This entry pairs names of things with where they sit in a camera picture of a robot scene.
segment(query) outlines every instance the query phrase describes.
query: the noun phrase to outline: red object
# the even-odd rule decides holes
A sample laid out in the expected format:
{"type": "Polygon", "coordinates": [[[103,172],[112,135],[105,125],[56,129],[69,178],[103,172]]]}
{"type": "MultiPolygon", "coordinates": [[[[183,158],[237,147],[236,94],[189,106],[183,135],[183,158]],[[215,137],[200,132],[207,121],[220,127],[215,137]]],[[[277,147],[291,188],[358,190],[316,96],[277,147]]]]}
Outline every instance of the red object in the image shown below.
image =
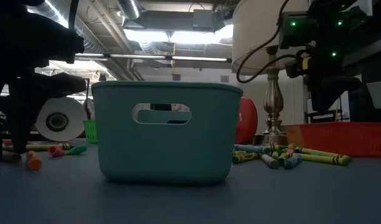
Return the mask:
{"type": "Polygon", "coordinates": [[[65,155],[65,152],[62,149],[62,147],[55,147],[55,146],[49,147],[48,153],[52,157],[60,157],[60,156],[64,156],[65,155]]]}
{"type": "Polygon", "coordinates": [[[335,122],[286,127],[289,144],[355,157],[381,157],[381,123],[335,122]]]}
{"type": "Polygon", "coordinates": [[[257,131],[257,110],[249,98],[240,99],[235,144],[251,144],[257,131]]]}
{"type": "Polygon", "coordinates": [[[12,145],[12,140],[10,140],[10,139],[3,139],[2,143],[4,143],[7,146],[11,146],[12,145]]]}

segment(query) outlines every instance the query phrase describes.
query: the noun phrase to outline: teal plastic basket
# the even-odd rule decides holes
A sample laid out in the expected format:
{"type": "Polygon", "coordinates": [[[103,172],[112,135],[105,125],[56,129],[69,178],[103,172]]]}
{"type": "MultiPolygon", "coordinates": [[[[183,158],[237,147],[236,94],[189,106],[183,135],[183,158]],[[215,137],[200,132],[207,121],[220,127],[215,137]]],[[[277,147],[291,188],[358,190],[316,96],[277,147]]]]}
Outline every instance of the teal plastic basket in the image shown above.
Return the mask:
{"type": "Polygon", "coordinates": [[[213,184],[231,167],[241,89],[215,83],[100,82],[92,86],[102,173],[123,182],[213,184]],[[186,105],[190,113],[141,110],[186,105]]]}
{"type": "Polygon", "coordinates": [[[96,122],[94,120],[83,121],[85,138],[91,144],[98,143],[98,138],[96,137],[96,122]]]}

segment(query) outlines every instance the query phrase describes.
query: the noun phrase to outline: basket handle cutout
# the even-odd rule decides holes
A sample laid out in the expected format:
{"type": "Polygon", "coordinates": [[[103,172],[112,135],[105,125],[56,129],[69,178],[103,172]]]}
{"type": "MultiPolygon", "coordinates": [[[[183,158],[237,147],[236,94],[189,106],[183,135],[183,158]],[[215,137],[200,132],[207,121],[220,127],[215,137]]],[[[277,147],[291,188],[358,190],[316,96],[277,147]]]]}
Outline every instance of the basket handle cutout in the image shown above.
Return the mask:
{"type": "Polygon", "coordinates": [[[191,120],[191,109],[178,103],[138,103],[133,108],[133,119],[140,124],[184,125],[191,120]]]}

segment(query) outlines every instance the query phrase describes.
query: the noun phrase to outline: white paper roll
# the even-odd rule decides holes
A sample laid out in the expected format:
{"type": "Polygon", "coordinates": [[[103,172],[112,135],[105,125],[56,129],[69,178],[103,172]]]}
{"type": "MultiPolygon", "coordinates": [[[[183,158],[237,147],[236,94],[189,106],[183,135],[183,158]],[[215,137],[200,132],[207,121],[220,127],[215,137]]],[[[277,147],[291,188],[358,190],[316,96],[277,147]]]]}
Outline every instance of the white paper roll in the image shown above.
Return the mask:
{"type": "Polygon", "coordinates": [[[53,98],[43,105],[35,127],[46,139],[65,142],[83,133],[86,119],[87,113],[81,103],[67,97],[53,98]]]}

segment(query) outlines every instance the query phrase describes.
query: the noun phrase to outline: red plastic basket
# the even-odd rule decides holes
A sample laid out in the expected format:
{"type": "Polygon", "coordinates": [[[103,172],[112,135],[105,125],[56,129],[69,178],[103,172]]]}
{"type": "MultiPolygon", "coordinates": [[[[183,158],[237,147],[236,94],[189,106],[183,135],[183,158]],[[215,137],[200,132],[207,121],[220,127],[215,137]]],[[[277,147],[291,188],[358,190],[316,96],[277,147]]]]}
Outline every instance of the red plastic basket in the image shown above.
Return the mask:
{"type": "Polygon", "coordinates": [[[381,123],[335,122],[286,127],[300,147],[355,157],[381,157],[381,123]]]}

